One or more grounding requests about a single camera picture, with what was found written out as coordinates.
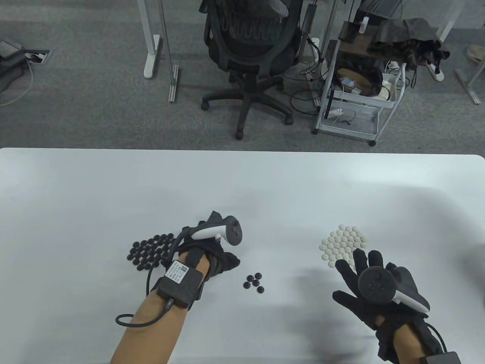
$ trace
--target chair base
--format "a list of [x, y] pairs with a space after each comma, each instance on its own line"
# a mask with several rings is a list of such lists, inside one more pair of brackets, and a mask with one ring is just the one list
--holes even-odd
[[237, 82], [239, 88], [231, 88], [205, 94], [202, 97], [200, 108], [207, 111], [209, 109], [209, 101], [214, 100], [242, 100], [241, 112], [239, 113], [236, 129], [237, 140], [242, 140], [244, 138], [244, 124], [246, 123], [247, 114], [253, 102], [268, 106], [283, 113], [285, 115], [285, 125], [293, 124], [293, 113], [291, 108], [275, 98], [264, 94], [264, 91], [273, 86], [276, 86], [278, 90], [282, 90], [283, 77], [271, 77], [258, 83], [256, 75], [246, 74], [243, 76], [242, 74], [231, 72], [229, 81]]

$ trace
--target person's right hand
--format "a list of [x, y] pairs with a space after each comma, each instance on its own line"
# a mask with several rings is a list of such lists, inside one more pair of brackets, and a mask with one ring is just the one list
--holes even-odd
[[[355, 296], [343, 291], [335, 291], [332, 298], [335, 302], [352, 311], [371, 329], [377, 331], [379, 357], [382, 360], [399, 363], [393, 338], [395, 332], [404, 325], [409, 325], [416, 332], [419, 340], [429, 349], [430, 353], [442, 352], [439, 342], [432, 336], [424, 322], [428, 315], [415, 311], [403, 303], [372, 304], [367, 302], [360, 294], [358, 288], [360, 274], [369, 266], [384, 267], [381, 253], [376, 250], [369, 252], [369, 265], [367, 265], [367, 257], [363, 250], [356, 249], [353, 258], [356, 263], [356, 273], [350, 268], [347, 261], [343, 259], [337, 260], [335, 267]], [[386, 269], [395, 267], [396, 265], [393, 263], [386, 265]]]

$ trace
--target white metal cart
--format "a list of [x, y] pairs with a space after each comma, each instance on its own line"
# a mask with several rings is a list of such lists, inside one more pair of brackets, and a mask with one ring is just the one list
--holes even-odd
[[[343, 50], [346, 53], [378, 58], [377, 56], [367, 54], [367, 46], [371, 42], [375, 31], [376, 29], [373, 29], [373, 27], [368, 27], [366, 34], [359, 34], [355, 41], [357, 46], [337, 40], [328, 70], [328, 77], [323, 88], [317, 123], [315, 129], [312, 131], [313, 134], [318, 134], [319, 130], [323, 130], [369, 140], [371, 147], [376, 145], [404, 96], [406, 88], [406, 63], [396, 59], [396, 61], [401, 62], [397, 76], [391, 74], [383, 75], [384, 80], [392, 84], [392, 88], [389, 91], [389, 100], [387, 101], [348, 93], [344, 90], [331, 89], [339, 51]], [[399, 91], [396, 87], [398, 80], [402, 81]], [[343, 115], [327, 118], [330, 110], [339, 108], [344, 111]], [[390, 112], [385, 120], [381, 122], [380, 118], [384, 109], [390, 109]], [[350, 121], [347, 120], [348, 113], [352, 116], [352, 120]]]

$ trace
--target black mesh chair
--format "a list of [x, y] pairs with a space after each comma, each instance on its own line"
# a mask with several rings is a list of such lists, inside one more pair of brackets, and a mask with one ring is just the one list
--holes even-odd
[[291, 0], [284, 18], [251, 17], [237, 9], [227, 9], [223, 1], [204, 0], [199, 9], [207, 13], [204, 41], [210, 58], [229, 72], [229, 82], [238, 88], [211, 92], [202, 97], [201, 109], [209, 109], [209, 101], [242, 100], [236, 139], [244, 137], [244, 124], [253, 102], [266, 105], [285, 115], [285, 125], [293, 124], [291, 108], [264, 94], [276, 86], [283, 90], [283, 77], [288, 68], [298, 63], [302, 35], [298, 21], [303, 0]]

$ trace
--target gloved hand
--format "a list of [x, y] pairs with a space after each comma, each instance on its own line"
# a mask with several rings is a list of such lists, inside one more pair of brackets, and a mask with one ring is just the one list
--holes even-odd
[[191, 264], [191, 259], [195, 259], [196, 265], [202, 254], [207, 256], [207, 259], [210, 262], [210, 268], [204, 281], [208, 281], [209, 278], [212, 278], [217, 274], [234, 269], [241, 263], [234, 254], [224, 252], [220, 241], [217, 241], [215, 238], [194, 240], [191, 237], [186, 237], [183, 244], [178, 247], [177, 251], [179, 255], [186, 251], [190, 251], [186, 258], [187, 264]]
[[[381, 253], [376, 250], [369, 252], [368, 266], [364, 251], [356, 249], [354, 251], [354, 261], [356, 263], [357, 273], [343, 259], [337, 260], [335, 267], [355, 297], [343, 291], [335, 291], [332, 294], [332, 298], [335, 302], [352, 311], [361, 321], [376, 331], [375, 336], [379, 340], [379, 357], [382, 360], [389, 360], [395, 364], [399, 363], [396, 351], [394, 350], [393, 338], [396, 330], [406, 324], [413, 327], [414, 331], [420, 336], [421, 342], [432, 353], [442, 353], [438, 340], [434, 338], [424, 322], [424, 319], [428, 318], [428, 315], [415, 311], [403, 303], [396, 304], [395, 302], [391, 302], [386, 305], [368, 303], [360, 294], [358, 289], [360, 274], [369, 266], [384, 267]], [[386, 265], [386, 269], [388, 270], [395, 267], [396, 265], [393, 263]], [[385, 321], [382, 325], [377, 326], [375, 321], [379, 315], [383, 316]]]

